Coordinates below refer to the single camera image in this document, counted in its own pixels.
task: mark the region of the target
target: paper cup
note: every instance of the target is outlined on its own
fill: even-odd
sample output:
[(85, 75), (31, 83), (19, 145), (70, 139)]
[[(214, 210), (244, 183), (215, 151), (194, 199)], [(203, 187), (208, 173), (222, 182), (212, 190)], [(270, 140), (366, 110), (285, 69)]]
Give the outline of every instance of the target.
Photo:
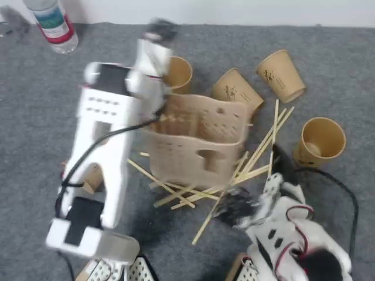
[(220, 101), (240, 101), (248, 107), (248, 121), (263, 104), (263, 99), (241, 76), (237, 68), (224, 74), (212, 88), (212, 97)]
[(171, 57), (168, 74), (164, 82), (169, 85), (175, 94), (190, 94), (190, 82), (193, 77), (193, 68), (190, 63), (181, 57)]
[(283, 103), (298, 98), (306, 89), (286, 50), (277, 51), (266, 57), (257, 67), (257, 74)]
[(345, 144), (345, 133), (339, 124), (328, 118), (316, 117), (304, 125), (293, 157), (302, 166), (318, 167), (338, 157)]

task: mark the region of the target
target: plastic water bottle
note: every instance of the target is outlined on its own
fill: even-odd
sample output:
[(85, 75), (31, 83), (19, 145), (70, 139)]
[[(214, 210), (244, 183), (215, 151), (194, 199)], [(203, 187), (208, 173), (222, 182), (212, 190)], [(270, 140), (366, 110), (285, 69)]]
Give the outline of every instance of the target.
[(59, 0), (23, 0), (33, 13), (39, 29), (58, 53), (72, 52), (78, 36)]

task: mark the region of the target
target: perforated metal plate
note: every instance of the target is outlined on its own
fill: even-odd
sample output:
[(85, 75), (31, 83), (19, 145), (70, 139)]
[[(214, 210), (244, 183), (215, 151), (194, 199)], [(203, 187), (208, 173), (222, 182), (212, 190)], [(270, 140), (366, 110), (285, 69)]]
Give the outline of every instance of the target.
[(258, 272), (251, 260), (246, 260), (235, 281), (258, 281)]
[(129, 269), (129, 281), (154, 281), (146, 260), (138, 257)]
[(106, 281), (111, 275), (111, 266), (107, 264), (104, 260), (100, 260), (96, 264), (95, 268), (91, 271), (90, 276), (87, 281)]

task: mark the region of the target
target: carpet floor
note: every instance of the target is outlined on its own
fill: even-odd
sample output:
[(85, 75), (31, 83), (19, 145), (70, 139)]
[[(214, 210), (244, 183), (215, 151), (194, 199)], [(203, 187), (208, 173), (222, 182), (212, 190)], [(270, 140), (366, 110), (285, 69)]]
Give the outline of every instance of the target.
[[(143, 26), (77, 25), (78, 48), (69, 55), (50, 50), (36, 28), (23, 37), (0, 38), (0, 277), (2, 280), (68, 280), (64, 262), (45, 247), (59, 185), (60, 162), (71, 151), (83, 70), (91, 61), (131, 66)], [(291, 153), (303, 124), (315, 116), (337, 121), (345, 130), (344, 153), (324, 169), (346, 183), (360, 205), (353, 280), (375, 280), (375, 29), (245, 26), (182, 26), (175, 53), (194, 68), (193, 93), (208, 94), (232, 67), (265, 100), (248, 148), (253, 151), (272, 124), (275, 95), (256, 75), (257, 64), (287, 49), (307, 91), (277, 142)], [(145, 148), (136, 135), (131, 159)], [(258, 165), (267, 163), (268, 153)], [(243, 184), (260, 192), (265, 176)], [(150, 191), (151, 181), (129, 167), (122, 220), (116, 231), (135, 237), (161, 281), (224, 280), (234, 258), (246, 251), (247, 236), (213, 220), (198, 241), (192, 239), (211, 209), (211, 200), (171, 211), (152, 203), (166, 193)], [(316, 220), (345, 249), (353, 217), (350, 198), (319, 175), (304, 175), (306, 199)], [(72, 257), (76, 274), (87, 260)]]

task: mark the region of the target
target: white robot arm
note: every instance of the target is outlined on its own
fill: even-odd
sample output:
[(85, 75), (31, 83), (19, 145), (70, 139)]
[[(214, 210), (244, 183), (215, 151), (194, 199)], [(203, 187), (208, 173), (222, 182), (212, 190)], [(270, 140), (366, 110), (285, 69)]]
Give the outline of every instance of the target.
[(275, 162), (258, 200), (233, 190), (217, 216), (243, 229), (253, 244), (247, 270), (260, 281), (351, 281), (348, 254), (316, 222), (286, 154), (273, 147)]
[[(156, 120), (163, 107), (163, 76), (172, 54), (167, 45), (175, 35), (174, 24), (159, 20), (138, 40), (133, 67), (110, 63), (86, 67), (87, 85), (81, 93), (73, 151), (59, 188), (56, 217), (46, 238), (48, 247), (127, 266), (137, 257), (139, 244), (134, 238), (107, 229), (118, 224), (125, 201), (133, 138), (130, 129)], [(103, 202), (93, 200), (80, 187), (95, 165), (103, 173)]]

